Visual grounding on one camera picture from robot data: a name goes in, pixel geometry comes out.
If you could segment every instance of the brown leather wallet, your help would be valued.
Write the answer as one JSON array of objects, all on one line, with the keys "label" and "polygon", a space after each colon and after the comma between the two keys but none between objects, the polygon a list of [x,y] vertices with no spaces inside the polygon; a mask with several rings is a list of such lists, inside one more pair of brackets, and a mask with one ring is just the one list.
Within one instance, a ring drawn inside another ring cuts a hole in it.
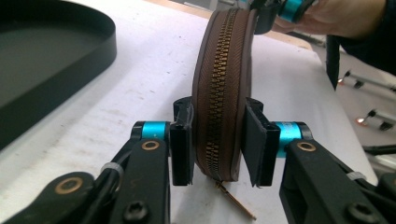
[{"label": "brown leather wallet", "polygon": [[256,10],[215,11],[195,68],[191,102],[196,163],[219,181],[238,180],[256,20]]}]

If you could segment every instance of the black machine arm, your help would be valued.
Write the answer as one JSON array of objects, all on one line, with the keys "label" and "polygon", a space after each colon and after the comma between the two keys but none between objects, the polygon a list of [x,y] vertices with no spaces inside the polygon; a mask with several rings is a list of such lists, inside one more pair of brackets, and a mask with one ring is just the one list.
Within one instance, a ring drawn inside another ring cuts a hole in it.
[{"label": "black machine arm", "polygon": [[[282,129],[247,99],[242,151],[252,186],[271,186]],[[192,183],[191,98],[174,103],[175,121],[138,121],[130,139],[96,178],[74,172],[50,182],[27,208],[5,223],[170,223],[168,156],[173,184]],[[289,223],[391,223],[396,175],[374,187],[313,140],[297,123],[288,142],[280,198]]]}]

